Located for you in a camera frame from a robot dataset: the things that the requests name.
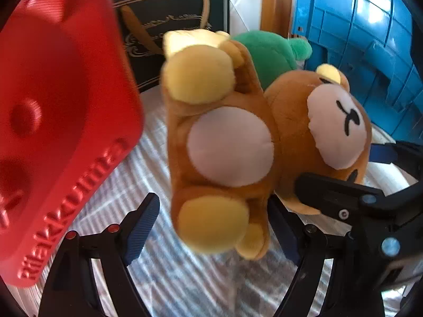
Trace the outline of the brown bear plush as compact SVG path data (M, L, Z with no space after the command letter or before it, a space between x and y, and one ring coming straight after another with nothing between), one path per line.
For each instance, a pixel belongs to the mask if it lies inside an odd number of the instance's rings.
M295 193L300 175L363 180L371 121L337 68L291 70L262 88L252 51L225 32L169 31L163 51L171 218L193 252L261 258L272 194L318 215Z

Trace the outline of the blue plastic bin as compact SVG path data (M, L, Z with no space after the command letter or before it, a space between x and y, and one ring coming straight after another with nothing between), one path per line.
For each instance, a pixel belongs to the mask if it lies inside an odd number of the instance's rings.
M312 46L307 70L337 67L374 124L395 140L422 143L422 80L402 0L296 0L292 33Z

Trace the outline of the green plush toy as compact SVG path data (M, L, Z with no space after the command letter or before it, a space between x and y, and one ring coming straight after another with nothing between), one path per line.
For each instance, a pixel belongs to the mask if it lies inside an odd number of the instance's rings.
M312 46L304 38L284 38L269 31L248 31L233 36L249 51L263 90L280 75L297 69L297 62L312 55Z

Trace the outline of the red bear-shaped handbag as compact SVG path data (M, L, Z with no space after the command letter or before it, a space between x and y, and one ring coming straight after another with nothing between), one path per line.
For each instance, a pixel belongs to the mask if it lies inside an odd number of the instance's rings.
M1 277L35 284L143 117L111 0L21 0L1 30Z

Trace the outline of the black framed picture box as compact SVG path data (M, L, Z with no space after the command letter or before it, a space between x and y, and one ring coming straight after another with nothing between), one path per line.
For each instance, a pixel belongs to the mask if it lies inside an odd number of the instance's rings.
M229 32L229 0L113 0L139 92L158 85L168 31Z

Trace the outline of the wooden door frame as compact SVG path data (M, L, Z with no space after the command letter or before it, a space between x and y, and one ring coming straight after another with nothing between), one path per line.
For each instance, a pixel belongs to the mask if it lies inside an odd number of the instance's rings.
M290 34L293 0L262 0L260 29L287 38Z

